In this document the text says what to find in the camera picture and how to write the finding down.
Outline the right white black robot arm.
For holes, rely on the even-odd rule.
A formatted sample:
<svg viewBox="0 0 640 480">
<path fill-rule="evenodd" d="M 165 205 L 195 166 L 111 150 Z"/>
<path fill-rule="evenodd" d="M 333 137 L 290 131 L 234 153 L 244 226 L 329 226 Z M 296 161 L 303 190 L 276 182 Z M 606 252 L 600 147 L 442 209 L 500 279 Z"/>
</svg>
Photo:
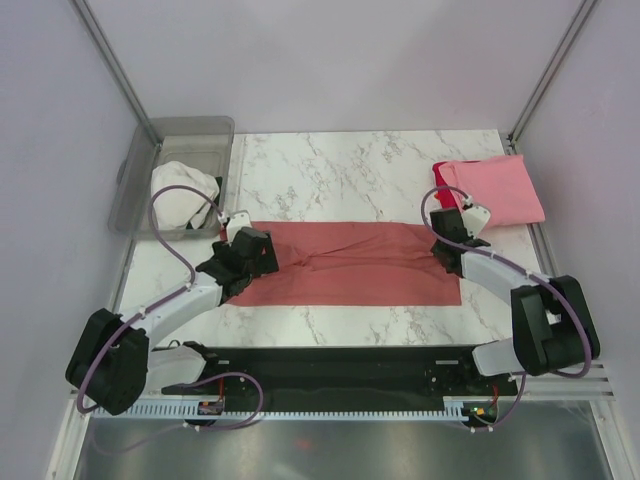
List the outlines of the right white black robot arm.
<svg viewBox="0 0 640 480">
<path fill-rule="evenodd" d="M 458 368 L 465 391 L 481 393 L 506 373 L 569 376 L 566 368 L 581 365 L 586 374 L 601 345 L 575 278 L 531 273 L 494 253 L 470 233 L 456 208 L 432 211 L 423 220 L 436 237 L 431 252 L 446 272 L 482 286 L 511 310 L 512 336 L 476 346 L 473 359 Z"/>
</svg>

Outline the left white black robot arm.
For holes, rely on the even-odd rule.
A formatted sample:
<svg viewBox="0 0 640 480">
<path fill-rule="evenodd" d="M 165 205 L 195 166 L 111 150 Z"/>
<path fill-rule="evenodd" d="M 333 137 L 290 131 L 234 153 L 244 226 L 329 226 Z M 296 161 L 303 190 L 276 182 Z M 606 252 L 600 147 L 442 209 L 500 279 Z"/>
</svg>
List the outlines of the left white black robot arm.
<svg viewBox="0 0 640 480">
<path fill-rule="evenodd" d="M 125 313 L 105 308 L 91 314 L 66 368 L 77 389 L 76 409 L 98 408 L 111 415 L 129 409 L 148 384 L 151 366 L 187 361 L 178 383 L 208 393 L 219 382 L 219 369 L 190 347 L 155 349 L 160 340 L 195 317 L 240 295 L 251 282 L 279 270 L 271 234 L 244 226 L 212 245 L 212 257 L 194 266 L 173 247 L 165 248 L 186 266 L 188 277 L 147 304 Z"/>
</svg>

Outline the salmon red t-shirt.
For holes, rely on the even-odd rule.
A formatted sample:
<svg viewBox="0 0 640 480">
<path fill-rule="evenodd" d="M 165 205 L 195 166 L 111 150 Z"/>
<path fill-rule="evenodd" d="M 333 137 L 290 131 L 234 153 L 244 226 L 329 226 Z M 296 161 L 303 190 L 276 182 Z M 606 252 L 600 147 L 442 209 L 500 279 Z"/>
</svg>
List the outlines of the salmon red t-shirt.
<svg viewBox="0 0 640 480">
<path fill-rule="evenodd" d="M 459 306 L 459 280 L 431 253 L 422 225 L 394 222 L 257 222 L 279 265 L 231 300 L 264 306 Z"/>
</svg>

